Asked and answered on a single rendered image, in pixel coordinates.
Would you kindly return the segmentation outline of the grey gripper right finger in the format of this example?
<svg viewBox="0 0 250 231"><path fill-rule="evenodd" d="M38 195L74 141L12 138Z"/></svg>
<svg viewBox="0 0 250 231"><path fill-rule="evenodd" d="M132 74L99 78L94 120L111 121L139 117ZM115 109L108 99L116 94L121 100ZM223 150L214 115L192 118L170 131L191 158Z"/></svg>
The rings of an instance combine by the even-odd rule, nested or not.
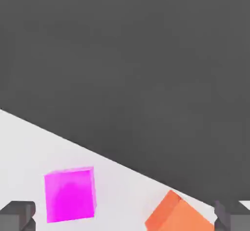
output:
<svg viewBox="0 0 250 231"><path fill-rule="evenodd" d="M214 202L214 231L250 231L250 210L239 201Z"/></svg>

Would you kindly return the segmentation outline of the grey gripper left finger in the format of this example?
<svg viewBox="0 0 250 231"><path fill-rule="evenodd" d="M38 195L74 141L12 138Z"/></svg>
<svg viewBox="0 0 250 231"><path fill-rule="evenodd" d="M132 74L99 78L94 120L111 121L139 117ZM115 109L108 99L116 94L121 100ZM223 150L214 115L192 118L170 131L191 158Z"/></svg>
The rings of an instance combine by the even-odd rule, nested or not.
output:
<svg viewBox="0 0 250 231"><path fill-rule="evenodd" d="M0 210L0 231L36 231L33 201L11 201Z"/></svg>

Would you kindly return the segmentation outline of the large orange box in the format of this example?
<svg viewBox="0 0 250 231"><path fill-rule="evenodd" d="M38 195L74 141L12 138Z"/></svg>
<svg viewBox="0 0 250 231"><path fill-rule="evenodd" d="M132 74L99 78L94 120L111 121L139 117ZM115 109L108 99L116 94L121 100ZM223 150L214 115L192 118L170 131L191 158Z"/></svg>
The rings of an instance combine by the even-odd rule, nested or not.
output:
<svg viewBox="0 0 250 231"><path fill-rule="evenodd" d="M214 231L214 225L170 190L145 222L147 231Z"/></svg>

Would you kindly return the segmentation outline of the large magenta box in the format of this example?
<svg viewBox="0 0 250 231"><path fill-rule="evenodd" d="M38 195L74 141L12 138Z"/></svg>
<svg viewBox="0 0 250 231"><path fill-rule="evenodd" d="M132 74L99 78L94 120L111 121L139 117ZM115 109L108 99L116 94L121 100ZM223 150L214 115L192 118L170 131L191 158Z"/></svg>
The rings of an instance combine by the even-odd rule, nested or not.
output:
<svg viewBox="0 0 250 231"><path fill-rule="evenodd" d="M47 223L94 217L94 167L50 172L44 176L44 189Z"/></svg>

